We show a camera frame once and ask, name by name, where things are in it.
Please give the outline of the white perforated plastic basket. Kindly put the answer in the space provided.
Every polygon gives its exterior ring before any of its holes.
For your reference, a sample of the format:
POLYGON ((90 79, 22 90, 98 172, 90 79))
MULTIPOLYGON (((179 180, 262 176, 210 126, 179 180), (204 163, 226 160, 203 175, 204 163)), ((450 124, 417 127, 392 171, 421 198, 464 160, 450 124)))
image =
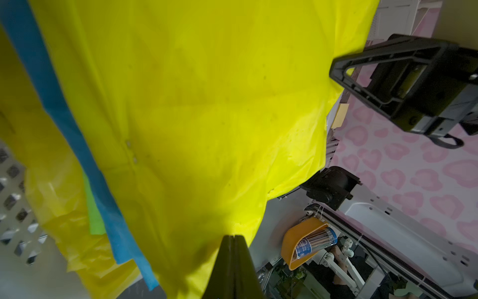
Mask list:
POLYGON ((78 275, 41 228, 24 193, 24 167, 1 143, 1 298, 87 299, 78 275))

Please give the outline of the green raincoat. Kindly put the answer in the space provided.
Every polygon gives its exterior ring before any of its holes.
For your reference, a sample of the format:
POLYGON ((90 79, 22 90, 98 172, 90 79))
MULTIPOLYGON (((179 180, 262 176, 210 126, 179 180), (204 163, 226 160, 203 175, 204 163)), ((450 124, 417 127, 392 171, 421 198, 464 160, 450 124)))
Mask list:
POLYGON ((83 173, 83 185, 87 203, 87 214, 89 221, 89 230, 91 235, 105 235, 106 229, 102 216, 97 208, 95 196, 90 187, 90 182, 87 175, 83 173))

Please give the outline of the blue raincoat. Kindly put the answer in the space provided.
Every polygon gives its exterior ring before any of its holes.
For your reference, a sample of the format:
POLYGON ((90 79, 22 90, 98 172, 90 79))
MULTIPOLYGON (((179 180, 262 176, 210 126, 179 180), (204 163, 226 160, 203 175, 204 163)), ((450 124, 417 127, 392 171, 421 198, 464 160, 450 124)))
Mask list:
POLYGON ((1 1, 1 25, 25 67, 43 108, 67 140, 88 178, 115 260, 120 264, 134 260, 148 289, 154 290, 159 283, 149 262, 130 233, 107 182, 68 108, 41 32, 27 1, 1 1))

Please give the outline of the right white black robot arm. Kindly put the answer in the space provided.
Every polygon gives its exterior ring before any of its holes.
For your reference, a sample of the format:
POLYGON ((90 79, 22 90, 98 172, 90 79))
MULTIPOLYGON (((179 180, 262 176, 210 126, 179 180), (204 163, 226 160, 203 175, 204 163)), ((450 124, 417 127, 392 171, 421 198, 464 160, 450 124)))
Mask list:
POLYGON ((415 220, 428 203, 456 223, 460 237, 476 242, 478 221, 461 195, 478 197, 478 52, 455 42, 394 34, 360 54, 336 58, 330 78, 405 133, 422 136, 422 168, 403 147, 396 167, 381 173, 396 193, 376 197, 356 175, 326 168, 303 184, 307 195, 348 216, 388 243, 384 254, 438 298, 478 294, 478 256, 415 220))

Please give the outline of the lime yellow raincoat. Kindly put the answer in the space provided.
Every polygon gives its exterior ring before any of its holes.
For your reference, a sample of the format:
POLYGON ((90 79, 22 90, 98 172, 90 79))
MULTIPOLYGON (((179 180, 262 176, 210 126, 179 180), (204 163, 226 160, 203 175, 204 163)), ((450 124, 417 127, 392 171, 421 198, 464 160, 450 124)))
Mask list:
POLYGON ((377 1, 31 1, 74 123, 170 299, 325 164, 377 1))

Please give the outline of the white desktop file organizer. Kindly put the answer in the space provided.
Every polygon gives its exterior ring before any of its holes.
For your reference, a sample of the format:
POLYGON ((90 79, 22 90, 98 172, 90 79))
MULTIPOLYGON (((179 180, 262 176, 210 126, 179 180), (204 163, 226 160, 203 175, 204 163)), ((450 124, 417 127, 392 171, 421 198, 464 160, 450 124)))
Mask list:
POLYGON ((381 1, 367 39, 386 41, 392 34, 431 37, 442 1, 381 1))

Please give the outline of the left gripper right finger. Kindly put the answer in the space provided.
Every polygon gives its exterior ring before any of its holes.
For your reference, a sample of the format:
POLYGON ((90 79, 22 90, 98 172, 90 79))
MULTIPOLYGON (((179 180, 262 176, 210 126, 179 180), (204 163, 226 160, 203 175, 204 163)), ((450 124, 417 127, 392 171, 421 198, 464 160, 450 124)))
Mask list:
POLYGON ((234 236, 234 298, 264 298, 246 240, 242 235, 234 236))

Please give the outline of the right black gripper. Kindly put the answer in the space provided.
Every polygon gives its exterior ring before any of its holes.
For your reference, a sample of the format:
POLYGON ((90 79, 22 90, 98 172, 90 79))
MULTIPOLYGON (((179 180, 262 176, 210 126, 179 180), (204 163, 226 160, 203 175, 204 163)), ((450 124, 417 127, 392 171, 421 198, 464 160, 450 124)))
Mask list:
POLYGON ((478 52, 440 39, 394 34, 335 58, 329 77, 405 132, 445 137, 455 125, 478 132, 478 52), (369 87, 347 74, 376 64, 369 87))

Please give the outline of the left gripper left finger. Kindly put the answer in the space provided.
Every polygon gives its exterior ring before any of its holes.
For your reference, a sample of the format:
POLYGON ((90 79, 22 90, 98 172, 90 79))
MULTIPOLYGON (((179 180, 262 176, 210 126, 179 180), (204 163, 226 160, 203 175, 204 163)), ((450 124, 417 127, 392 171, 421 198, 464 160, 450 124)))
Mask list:
POLYGON ((226 235, 211 273, 203 299, 234 298, 234 236, 226 235))

